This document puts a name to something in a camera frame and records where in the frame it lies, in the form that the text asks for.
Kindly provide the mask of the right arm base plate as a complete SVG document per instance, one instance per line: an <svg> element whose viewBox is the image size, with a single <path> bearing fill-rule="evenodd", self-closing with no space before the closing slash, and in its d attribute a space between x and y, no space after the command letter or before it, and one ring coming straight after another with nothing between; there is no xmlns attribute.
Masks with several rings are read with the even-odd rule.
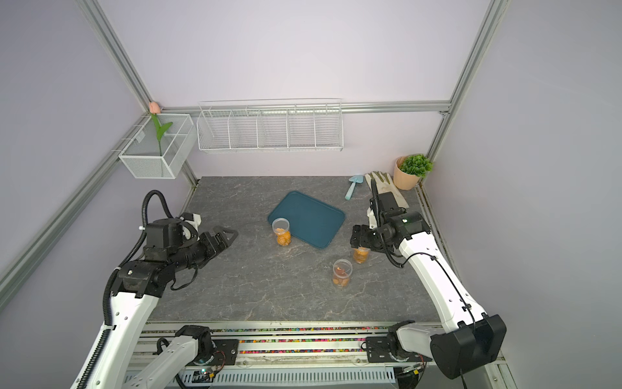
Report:
<svg viewBox="0 0 622 389"><path fill-rule="evenodd" d="M432 359L419 353L401 350L388 336L369 336L361 343L369 363L427 363Z"/></svg>

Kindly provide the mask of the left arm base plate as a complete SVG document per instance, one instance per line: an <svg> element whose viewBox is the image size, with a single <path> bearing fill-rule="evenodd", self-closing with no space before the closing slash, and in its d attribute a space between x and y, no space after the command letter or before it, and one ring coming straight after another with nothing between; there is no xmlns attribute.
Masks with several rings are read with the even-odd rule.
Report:
<svg viewBox="0 0 622 389"><path fill-rule="evenodd" d="M212 340L211 353L199 354L192 366L234 366L240 341L237 339Z"/></svg>

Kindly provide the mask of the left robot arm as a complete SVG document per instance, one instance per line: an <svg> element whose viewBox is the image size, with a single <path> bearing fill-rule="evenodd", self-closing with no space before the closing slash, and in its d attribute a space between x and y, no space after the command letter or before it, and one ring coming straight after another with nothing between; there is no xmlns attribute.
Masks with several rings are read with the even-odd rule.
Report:
<svg viewBox="0 0 622 389"><path fill-rule="evenodd" d="M74 388L165 388L172 380L184 387L181 375L187 366L199 368L199 381L211 382L236 361L237 346L231 340L216 343L209 327L187 324L172 340L157 340L155 359L126 379L132 353L164 292L184 288L177 283L178 272L198 272L239 235L222 226L199 233L200 215L174 217L157 190L145 195L141 218L139 240L105 285L104 322Z"/></svg>

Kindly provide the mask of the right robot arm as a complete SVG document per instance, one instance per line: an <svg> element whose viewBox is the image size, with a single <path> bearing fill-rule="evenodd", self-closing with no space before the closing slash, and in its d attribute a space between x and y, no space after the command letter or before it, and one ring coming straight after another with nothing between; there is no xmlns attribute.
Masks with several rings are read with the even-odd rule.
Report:
<svg viewBox="0 0 622 389"><path fill-rule="evenodd" d="M413 268L441 320L438 329L405 320L386 336L367 339L370 361L434 361L449 379L496 361L507 334L502 318L488 314L468 293L419 212L398 206L374 179L370 189L369 223L353 226L351 247L382 253L399 269Z"/></svg>

